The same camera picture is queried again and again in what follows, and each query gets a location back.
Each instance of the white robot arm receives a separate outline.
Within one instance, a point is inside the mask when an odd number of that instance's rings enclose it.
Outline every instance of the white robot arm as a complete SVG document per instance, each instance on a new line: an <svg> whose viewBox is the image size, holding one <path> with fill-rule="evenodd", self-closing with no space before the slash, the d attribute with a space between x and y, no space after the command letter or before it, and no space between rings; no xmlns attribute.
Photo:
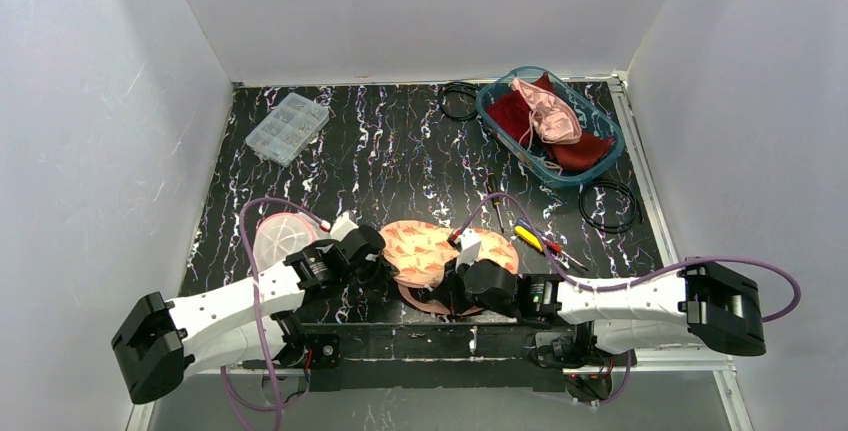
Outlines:
<svg viewBox="0 0 848 431"><path fill-rule="evenodd" d="M294 318L310 296L354 278L366 283L389 276L380 257L385 241L376 230L343 218L330 236L259 275L259 315L271 355L284 366L283 358L299 357L306 347L327 349L305 335ZM623 284L620 290L593 292L559 275L519 277L492 261L478 260L480 237L472 230L457 241L459 255L446 263L445 279L431 297L457 313L477 306L534 328L555 331L558 324L577 325L567 339L553 332L545 333L554 336L545 345L537 342L537 349L546 350L546 363L580 367L587 356L597 359L600 353L603 362L630 349L671 343L702 343L734 355L765 353L756 283L717 264L685 268L632 287L631 279L573 278L588 289ZM254 286L253 278L245 278L167 302L159 293L141 298L112 340L132 401L158 399L203 370L262 359ZM337 342L335 348L331 361L340 357Z"/></svg>

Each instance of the white wall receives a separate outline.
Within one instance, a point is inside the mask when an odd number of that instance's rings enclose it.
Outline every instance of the white wall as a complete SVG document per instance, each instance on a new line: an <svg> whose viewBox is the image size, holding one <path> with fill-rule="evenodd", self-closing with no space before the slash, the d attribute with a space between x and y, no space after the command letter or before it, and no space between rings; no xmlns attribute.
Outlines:
<svg viewBox="0 0 848 431"><path fill-rule="evenodd" d="M626 69L664 0L188 0L248 84Z"/></svg>
<svg viewBox="0 0 848 431"><path fill-rule="evenodd" d="M848 0L668 0L631 68L632 101L684 255L785 266L804 297L737 359L761 430L845 430ZM766 312L787 286L763 273Z"/></svg>
<svg viewBox="0 0 848 431"><path fill-rule="evenodd" d="M0 428L123 429L109 341L173 295L231 99L185 0L0 0Z"/></svg>

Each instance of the yellow screwdriver handle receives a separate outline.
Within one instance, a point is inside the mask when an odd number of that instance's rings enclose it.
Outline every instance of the yellow screwdriver handle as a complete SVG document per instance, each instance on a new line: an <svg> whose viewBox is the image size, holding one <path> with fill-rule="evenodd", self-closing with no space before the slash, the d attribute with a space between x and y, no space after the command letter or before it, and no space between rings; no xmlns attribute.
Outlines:
<svg viewBox="0 0 848 431"><path fill-rule="evenodd" d="M534 248L536 248L536 251L538 251L540 253L544 253L544 251L542 250L542 244L539 243L539 240L536 239L536 236L533 236L533 233L531 233L524 226L516 226L515 227L515 234L519 238L521 238L522 241L524 241L525 243L529 244L530 246L533 246Z"/></svg>

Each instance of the marbled tabletop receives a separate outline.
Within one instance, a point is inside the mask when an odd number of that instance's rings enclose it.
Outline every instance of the marbled tabletop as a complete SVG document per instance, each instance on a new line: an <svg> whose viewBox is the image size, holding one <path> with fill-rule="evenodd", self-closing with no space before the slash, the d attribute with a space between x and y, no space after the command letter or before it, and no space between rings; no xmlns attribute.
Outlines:
<svg viewBox="0 0 848 431"><path fill-rule="evenodd" d="M569 85L616 119L605 82ZM484 196L487 173L493 173L501 188L524 204L537 226L590 268L585 276L638 276L661 265L647 217L619 235L589 227L577 208L580 188L542 186L478 120L456 122L443 116L436 107L437 91L435 85L237 89L180 295L212 290L248 276L237 213L250 199L284 197L328 220L352 210L359 222L377 229L402 219L458 226ZM246 146L245 138L289 92L329 105L330 121L284 168L261 161ZM463 105L473 106L459 97L452 97L450 104L455 113L463 112ZM623 181L640 196L627 152L602 177ZM617 193L599 196L590 204L593 215L608 220L630 212ZM280 211L261 209L261 215ZM502 213L509 228L515 214L508 206ZM259 219L260 212L251 213L248 229L255 229ZM474 225L498 229L488 208ZM521 272L549 272L536 251L521 241L513 244L521 258ZM337 298L309 303L298 316L305 324L445 322L405 305L393 283L368 290L350 286ZM483 313L462 321L504 322L505 318Z"/></svg>

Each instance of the red cloth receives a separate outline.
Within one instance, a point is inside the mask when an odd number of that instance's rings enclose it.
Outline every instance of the red cloth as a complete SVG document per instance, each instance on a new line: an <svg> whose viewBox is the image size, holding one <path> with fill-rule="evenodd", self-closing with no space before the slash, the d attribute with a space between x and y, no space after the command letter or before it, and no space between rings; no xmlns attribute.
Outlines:
<svg viewBox="0 0 848 431"><path fill-rule="evenodd" d="M532 84L546 91L554 92L554 86L547 73ZM486 113L512 139L525 148L530 139L530 133L527 132L530 129L530 112L530 106L527 105L518 91L503 96L486 110ZM543 143L542 146L547 151L548 157L556 161L562 169L585 171L594 166L599 159L609 152L613 141L613 138L601 139L584 130L580 136L580 141L575 144L550 145Z"/></svg>

